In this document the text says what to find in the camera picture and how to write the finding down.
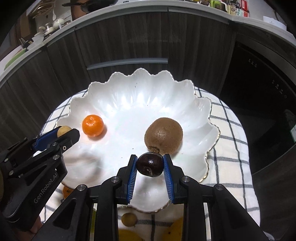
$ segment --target white bowl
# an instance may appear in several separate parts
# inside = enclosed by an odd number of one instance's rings
[[[177,82],[168,71],[150,75],[137,69],[125,76],[115,72],[105,83],[93,82],[87,94],[71,100],[70,113],[57,126],[80,131],[80,140],[64,153],[68,174],[63,183],[75,188],[100,185],[128,164],[131,154],[147,152],[144,135],[160,117],[176,120],[183,129],[179,149],[171,155],[173,164],[185,175],[202,181],[209,167],[207,153],[217,142],[220,131],[209,120],[211,101],[195,95],[190,80]],[[101,136],[90,139],[81,127],[90,114],[99,115],[105,123]],[[163,174],[147,177],[137,173],[131,206],[142,212],[157,212],[168,204]]]

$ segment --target round table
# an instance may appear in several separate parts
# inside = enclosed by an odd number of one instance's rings
[[[82,97],[86,92],[87,90],[83,90],[61,103],[48,118],[41,134],[55,128],[58,119],[68,115],[69,103],[73,97]],[[221,131],[217,144],[208,153],[207,161],[210,170],[202,184],[209,186],[214,186],[216,183],[223,184],[259,225],[260,211],[252,184],[249,150],[243,127],[233,111],[219,98],[197,87],[195,92],[198,97],[211,99],[210,121]],[[60,184],[48,200],[40,214],[41,221],[45,222],[63,201],[62,189],[63,185]],[[207,226],[209,226],[206,206],[205,211]],[[122,224],[121,216],[127,212],[137,215],[138,222],[135,227],[128,228]],[[123,208],[118,210],[118,227],[138,233],[145,241],[160,241],[166,228],[176,220],[176,216],[182,213],[182,205],[172,204],[155,214],[139,213],[130,208]],[[207,239],[210,239],[209,229],[207,229]]]

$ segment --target metal screw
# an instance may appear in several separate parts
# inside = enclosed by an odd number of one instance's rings
[[[188,177],[188,176],[183,176],[183,177],[181,178],[181,180],[182,180],[183,182],[187,183],[187,182],[190,181],[190,177]]]
[[[220,183],[216,184],[215,187],[216,187],[217,190],[223,190],[224,189],[224,186],[222,184],[220,184]]]
[[[59,159],[59,155],[54,155],[52,159],[54,160]]]
[[[119,181],[119,177],[111,177],[111,182],[116,183]]]
[[[86,186],[84,184],[80,184],[77,186],[78,191],[83,191],[85,188],[86,188]]]

